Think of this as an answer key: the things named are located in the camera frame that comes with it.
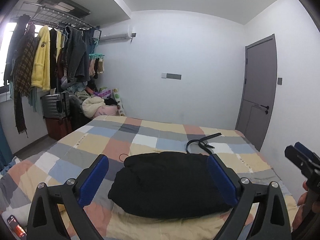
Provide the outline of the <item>person's right hand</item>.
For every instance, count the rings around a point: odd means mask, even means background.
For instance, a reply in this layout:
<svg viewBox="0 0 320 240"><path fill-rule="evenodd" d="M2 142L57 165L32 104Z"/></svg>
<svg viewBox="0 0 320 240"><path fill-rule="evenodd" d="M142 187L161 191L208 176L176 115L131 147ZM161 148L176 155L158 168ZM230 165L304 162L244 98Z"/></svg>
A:
<svg viewBox="0 0 320 240"><path fill-rule="evenodd" d="M303 182L303 189L305 190L305 192L300 196L300 198L297 202L298 211L297 211L295 218L292 222L293 230L296 230L303 221L303 209L304 209L304 205L306 203L306 197L308 194L308 186L306 184L306 181Z"/></svg>

